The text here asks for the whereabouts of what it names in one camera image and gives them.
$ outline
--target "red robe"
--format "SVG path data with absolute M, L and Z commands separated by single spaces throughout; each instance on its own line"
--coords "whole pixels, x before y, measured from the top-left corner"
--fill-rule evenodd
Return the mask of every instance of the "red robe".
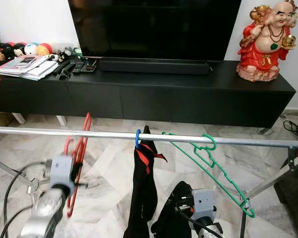
M 247 26 L 244 31 L 243 35 L 244 38 L 249 36 L 251 33 L 250 31 L 255 27 L 255 22 L 249 26 Z M 285 26 L 285 33 L 286 36 L 290 35 L 289 26 Z M 238 52 L 241 55 L 241 65 L 248 66 L 252 65 L 261 70 L 269 70 L 272 66 L 278 66 L 278 59 L 285 60 L 286 55 L 288 54 L 288 50 L 280 48 L 276 52 L 265 54 L 261 53 L 255 46 L 254 40 L 248 47 L 241 48 Z

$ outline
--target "television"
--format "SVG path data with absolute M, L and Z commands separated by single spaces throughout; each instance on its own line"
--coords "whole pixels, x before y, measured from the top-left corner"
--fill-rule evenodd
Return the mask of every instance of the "television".
M 83 56 L 223 60 L 241 0 L 69 0 Z

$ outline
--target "green hanger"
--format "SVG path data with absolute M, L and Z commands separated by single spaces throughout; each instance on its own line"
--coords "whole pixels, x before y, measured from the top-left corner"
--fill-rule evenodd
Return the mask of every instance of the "green hanger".
M 210 139 L 213 142 L 213 147 L 210 148 L 208 146 L 198 146 L 195 143 L 190 143 L 191 145 L 194 146 L 194 154 L 196 156 L 198 156 L 204 163 L 206 163 L 209 167 L 214 168 L 215 165 L 218 166 L 218 168 L 223 172 L 225 178 L 231 183 L 233 184 L 233 186 L 235 187 L 236 191 L 238 192 L 238 194 L 240 195 L 240 197 L 242 198 L 242 202 L 238 201 L 204 166 L 202 166 L 196 159 L 194 159 L 191 155 L 189 155 L 188 153 L 186 153 L 182 148 L 180 148 L 177 144 L 175 144 L 174 142 L 170 142 L 172 145 L 174 145 L 175 147 L 177 147 L 183 154 L 185 154 L 187 157 L 189 157 L 194 163 L 196 163 L 202 170 L 204 170 L 204 172 L 206 172 L 220 187 L 221 189 L 223 189 L 227 195 L 243 210 L 243 212 L 245 212 L 245 214 L 251 218 L 255 217 L 255 212 L 253 208 L 250 208 L 250 212 L 248 212 L 245 209 L 245 205 L 247 203 L 247 200 L 249 200 L 248 198 L 245 197 L 245 195 L 243 194 L 243 192 L 240 190 L 240 188 L 237 186 L 237 184 L 227 175 L 227 172 L 224 170 L 224 168 L 213 158 L 211 151 L 215 150 L 217 148 L 217 143 L 214 140 L 213 137 L 211 137 L 208 134 L 203 134 L 203 137 L 207 137 L 208 139 Z M 198 150 L 205 150 L 208 155 L 209 155 L 209 159 L 212 161 L 212 163 L 210 163 L 209 161 L 207 161 L 206 159 L 204 159 L 199 153 Z

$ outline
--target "white wall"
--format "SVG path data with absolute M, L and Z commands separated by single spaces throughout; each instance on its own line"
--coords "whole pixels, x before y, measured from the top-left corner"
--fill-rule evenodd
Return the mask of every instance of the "white wall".
M 225 60 L 240 60 L 240 56 L 237 54 L 240 49 L 239 42 L 242 39 L 242 32 L 245 26 L 252 23 L 252 20 L 249 17 L 249 12 L 253 7 L 262 4 L 270 5 L 272 7 L 279 1 L 282 0 L 242 0 L 230 43 L 227 48 Z M 279 67 L 281 75 L 297 90 L 287 108 L 298 109 L 298 23 L 295 28 L 291 29 L 291 32 L 296 36 L 297 47 L 289 52 L 285 61 L 280 60 Z
M 78 46 L 68 0 L 0 0 L 0 41 Z
M 242 0 L 225 60 L 239 60 L 237 52 L 249 12 L 261 4 L 282 0 Z M 298 24 L 292 29 L 297 38 Z M 68 0 L 0 0 L 0 40 L 3 42 L 50 43 L 54 48 L 78 45 Z M 298 46 L 280 63 L 281 74 L 297 90 L 288 108 L 298 109 Z

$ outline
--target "soundbar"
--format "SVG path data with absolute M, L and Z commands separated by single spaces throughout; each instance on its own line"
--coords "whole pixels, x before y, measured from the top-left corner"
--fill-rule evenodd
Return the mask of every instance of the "soundbar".
M 179 59 L 137 59 L 101 58 L 101 71 L 170 73 L 170 74 L 208 74 L 210 66 L 199 60 Z

